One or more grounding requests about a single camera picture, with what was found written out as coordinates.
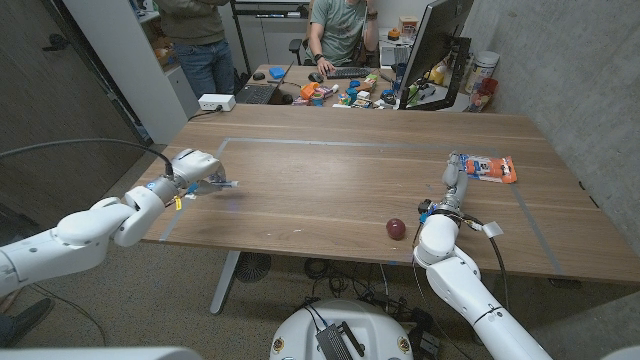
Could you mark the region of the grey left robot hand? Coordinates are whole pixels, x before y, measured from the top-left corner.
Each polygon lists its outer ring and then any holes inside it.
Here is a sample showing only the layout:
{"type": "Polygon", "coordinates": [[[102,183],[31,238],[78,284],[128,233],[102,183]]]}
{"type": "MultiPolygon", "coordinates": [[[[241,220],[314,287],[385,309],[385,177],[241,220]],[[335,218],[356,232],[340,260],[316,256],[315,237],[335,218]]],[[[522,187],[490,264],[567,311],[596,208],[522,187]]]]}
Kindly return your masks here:
{"type": "Polygon", "coordinates": [[[185,149],[171,159],[174,183],[187,194],[207,195],[226,188],[235,188],[237,181],[230,181],[222,163],[209,153],[185,149]]]}

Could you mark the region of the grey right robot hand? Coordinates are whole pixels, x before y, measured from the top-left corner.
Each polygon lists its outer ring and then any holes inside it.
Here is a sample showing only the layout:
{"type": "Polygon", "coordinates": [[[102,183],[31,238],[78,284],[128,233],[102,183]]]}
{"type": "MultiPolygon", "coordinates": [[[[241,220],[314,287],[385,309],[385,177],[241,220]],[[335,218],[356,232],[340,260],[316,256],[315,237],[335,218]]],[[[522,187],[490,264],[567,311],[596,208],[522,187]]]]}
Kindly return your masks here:
{"type": "Polygon", "coordinates": [[[468,175],[461,168],[460,156],[456,151],[449,154],[442,182],[447,190],[441,205],[447,210],[459,213],[468,187],[468,175]]]}

